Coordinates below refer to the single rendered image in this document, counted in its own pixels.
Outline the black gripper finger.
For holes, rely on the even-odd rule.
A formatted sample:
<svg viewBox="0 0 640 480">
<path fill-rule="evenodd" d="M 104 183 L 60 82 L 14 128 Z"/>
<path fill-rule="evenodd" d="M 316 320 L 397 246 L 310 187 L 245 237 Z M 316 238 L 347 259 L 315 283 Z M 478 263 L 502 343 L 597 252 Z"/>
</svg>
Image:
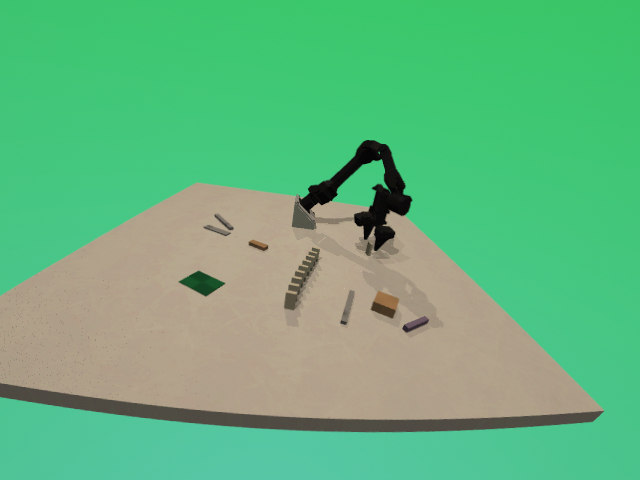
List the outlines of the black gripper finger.
<svg viewBox="0 0 640 480">
<path fill-rule="evenodd" d="M 382 245 L 388 241 L 388 239 L 391 239 L 391 238 L 380 238 L 376 234 L 374 235 L 376 237 L 374 251 L 378 251 L 382 247 Z"/>
<path fill-rule="evenodd" d="M 368 237 L 370 236 L 374 226 L 365 225 L 365 226 L 363 226 L 363 228 L 364 228 L 364 240 L 367 240 Z"/>
</svg>

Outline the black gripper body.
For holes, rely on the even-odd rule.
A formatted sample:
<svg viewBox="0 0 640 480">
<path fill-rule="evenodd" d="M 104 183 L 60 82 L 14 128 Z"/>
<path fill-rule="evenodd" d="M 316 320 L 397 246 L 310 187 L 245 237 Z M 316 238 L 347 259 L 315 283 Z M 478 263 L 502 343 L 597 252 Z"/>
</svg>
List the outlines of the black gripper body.
<svg viewBox="0 0 640 480">
<path fill-rule="evenodd" d="M 389 226 L 383 226 L 386 224 L 386 214 L 389 214 L 389 210 L 387 208 L 382 208 L 376 205 L 370 205 L 370 208 L 376 214 L 376 223 L 375 223 L 375 234 L 380 238 L 394 238 L 395 232 Z"/>
</svg>

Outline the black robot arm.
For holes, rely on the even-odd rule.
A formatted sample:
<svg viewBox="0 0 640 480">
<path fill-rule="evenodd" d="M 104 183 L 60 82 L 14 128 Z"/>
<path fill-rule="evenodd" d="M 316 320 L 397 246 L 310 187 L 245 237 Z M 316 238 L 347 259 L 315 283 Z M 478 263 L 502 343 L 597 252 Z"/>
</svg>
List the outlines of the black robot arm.
<svg viewBox="0 0 640 480">
<path fill-rule="evenodd" d="M 412 198 L 411 196 L 403 194 L 406 184 L 396 168 L 389 146 L 375 140 L 365 140 L 357 147 L 355 154 L 355 157 L 331 179 L 322 181 L 320 184 L 310 185 L 308 188 L 309 194 L 303 199 L 299 198 L 301 206 L 310 214 L 310 209 L 317 203 L 324 205 L 332 201 L 338 195 L 338 187 L 351 177 L 363 164 L 382 159 L 385 168 L 384 183 L 389 190 L 383 188 L 381 184 L 373 186 L 372 188 L 376 190 L 373 204 L 387 208 L 401 216 L 407 214 L 411 207 Z M 375 226 L 376 214 L 374 211 L 372 213 L 371 210 L 372 209 L 369 208 L 368 212 L 354 214 L 354 220 L 357 226 Z"/>
</svg>

